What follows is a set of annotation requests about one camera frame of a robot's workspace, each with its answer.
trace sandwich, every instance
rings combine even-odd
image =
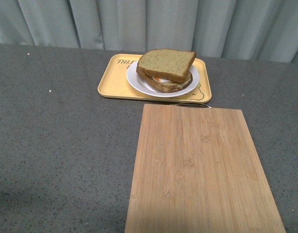
[[[192,82],[189,69],[195,57],[194,51],[150,50],[139,59],[136,73],[157,91],[177,92]]]

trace gray countertop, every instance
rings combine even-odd
[[[124,232],[154,102],[98,94],[118,53],[0,44],[1,233]],[[298,233],[298,64],[201,59],[208,104],[243,111],[286,231]]]

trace white plate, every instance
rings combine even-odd
[[[130,65],[126,72],[127,79],[132,87],[134,87],[136,90],[150,95],[150,96],[156,96],[156,97],[175,97],[175,96],[181,96],[183,94],[187,94],[188,92],[192,91],[194,88],[197,87],[199,83],[199,72],[194,67],[190,67],[190,72],[192,74],[192,82],[183,90],[172,92],[172,93],[163,93],[159,92],[155,89],[153,89],[145,80],[143,80],[137,73],[136,73],[136,67],[137,62],[134,62]]]

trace bread crust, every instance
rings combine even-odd
[[[154,81],[151,77],[146,75],[142,71],[142,69],[136,68],[136,72],[151,87],[153,87],[154,89],[156,89],[158,91],[164,92],[164,93],[173,93],[173,92],[181,91],[181,90],[185,89],[188,85],[190,85],[190,83],[192,82],[192,79],[193,79],[192,75],[190,75],[190,79],[184,83],[162,84],[162,83],[158,83],[158,82]]]
[[[190,69],[192,63],[194,62],[196,53],[195,53],[195,51],[182,51],[182,52],[188,52],[188,53],[192,54],[192,57],[189,60],[189,65],[187,66],[187,69],[185,70],[184,75],[182,75],[182,76],[178,76],[178,75],[166,73],[166,72],[158,72],[156,70],[145,69],[144,67],[142,67],[140,65],[142,58],[144,56],[142,56],[137,63],[136,72],[142,72],[144,74],[147,74],[148,76],[153,76],[153,77],[157,77],[157,78],[172,80],[172,81],[179,82],[179,83],[184,83],[185,81],[187,81],[189,79],[189,76],[187,74],[189,72],[189,69]]]

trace sandwich filling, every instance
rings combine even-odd
[[[187,81],[183,82],[183,83],[174,82],[174,81],[171,81],[171,80],[168,80],[168,79],[161,79],[161,78],[157,78],[157,77],[153,77],[153,76],[149,76],[149,78],[154,80],[156,83],[159,83],[159,84],[162,84],[162,85],[177,85],[178,87],[179,86],[185,86],[191,81],[191,78],[188,79]]]

